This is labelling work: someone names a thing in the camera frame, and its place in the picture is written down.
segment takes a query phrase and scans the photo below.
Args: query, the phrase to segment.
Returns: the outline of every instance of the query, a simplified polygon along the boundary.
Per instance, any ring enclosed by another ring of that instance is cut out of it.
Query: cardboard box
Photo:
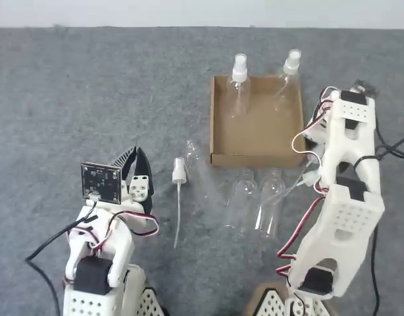
[[[210,162],[222,167],[296,167],[302,155],[291,149],[293,137],[303,129],[299,86],[288,88],[286,97],[274,76],[251,78],[251,106],[242,117],[230,116],[226,100],[227,76],[215,76],[211,87]],[[305,149],[303,137],[295,147]]]

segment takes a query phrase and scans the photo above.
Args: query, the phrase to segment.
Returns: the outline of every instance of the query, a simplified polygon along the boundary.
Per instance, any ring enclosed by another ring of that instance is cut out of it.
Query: plastic bottle
[[[227,80],[227,104],[230,107],[230,116],[238,117],[247,113],[250,106],[251,84],[247,76],[247,57],[237,54],[234,58],[234,67]]]
[[[241,232],[253,230],[259,208],[259,188],[253,171],[245,169],[235,182],[225,210],[225,226]]]
[[[189,186],[193,188],[199,203],[209,203],[209,206],[215,209],[224,207],[224,198],[218,190],[212,170],[208,166],[206,158],[201,154],[199,146],[193,140],[186,142],[184,163]]]
[[[269,238],[276,238],[280,224],[282,202],[286,194],[286,185],[281,170],[273,168],[262,187],[261,205],[257,212],[255,229]]]
[[[301,52],[298,49],[292,49],[288,53],[288,57],[282,67],[281,71],[277,74],[279,77],[278,91],[274,96],[284,96],[285,89],[293,84],[299,84],[299,66],[300,66]]]

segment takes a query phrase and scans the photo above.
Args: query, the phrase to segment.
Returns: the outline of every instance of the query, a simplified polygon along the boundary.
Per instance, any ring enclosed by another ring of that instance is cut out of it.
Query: robotic arm
[[[131,316],[149,310],[164,315],[154,291],[145,288],[143,269],[129,264],[134,251],[131,232],[150,236],[159,229],[150,215],[153,185],[144,152],[135,147],[111,166],[82,164],[82,186],[87,200],[78,219],[86,220],[68,233],[63,315]],[[155,229],[140,233],[147,221]]]
[[[333,92],[324,97],[329,89]],[[295,136],[304,135],[314,144],[309,151],[298,151],[294,146],[293,150],[315,156],[313,161],[319,164],[318,170],[308,172],[303,178],[321,196],[278,252],[278,257],[290,259],[290,264],[276,270],[286,278],[286,289],[279,289],[279,284],[260,288],[264,292],[251,315],[335,315],[323,300],[345,294],[365,260],[368,240],[384,212],[374,146],[373,95],[364,82],[356,82],[349,91],[327,87],[320,95],[311,121]],[[338,174],[337,170],[344,164],[353,165],[356,178]],[[321,201],[320,215],[297,253],[287,254]]]
[[[324,204],[316,224],[291,261],[291,291],[317,300],[342,296],[366,255],[368,240],[384,212],[379,164],[374,155],[374,100],[357,89],[335,91],[325,105],[325,151],[318,170]],[[358,179],[337,175],[341,162]]]

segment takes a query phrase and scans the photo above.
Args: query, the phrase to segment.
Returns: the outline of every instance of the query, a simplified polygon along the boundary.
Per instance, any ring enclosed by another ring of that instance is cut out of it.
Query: hole pattern
[[[368,107],[365,105],[342,105],[342,117],[345,119],[368,122],[370,120]]]
[[[141,296],[139,309],[136,311],[137,316],[164,316],[164,313],[157,302],[154,292],[146,289]]]
[[[335,216],[334,226],[348,232],[360,232],[373,217],[369,209],[342,204]]]
[[[275,291],[269,291],[256,316],[284,316],[284,304]]]
[[[87,299],[72,298],[72,308],[70,309],[70,315],[88,315],[88,316],[101,316],[98,312],[101,310],[101,303],[96,303]]]

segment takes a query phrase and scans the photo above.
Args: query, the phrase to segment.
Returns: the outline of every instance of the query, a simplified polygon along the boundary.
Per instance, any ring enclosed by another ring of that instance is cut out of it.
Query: bottle cap
[[[284,64],[284,72],[286,74],[293,76],[294,74],[298,73],[300,66],[300,57],[301,52],[298,49],[292,49],[288,53],[288,58],[286,60],[286,63]]]
[[[234,57],[234,67],[232,73],[232,80],[235,82],[245,82],[247,79],[247,56],[244,54],[237,54]]]

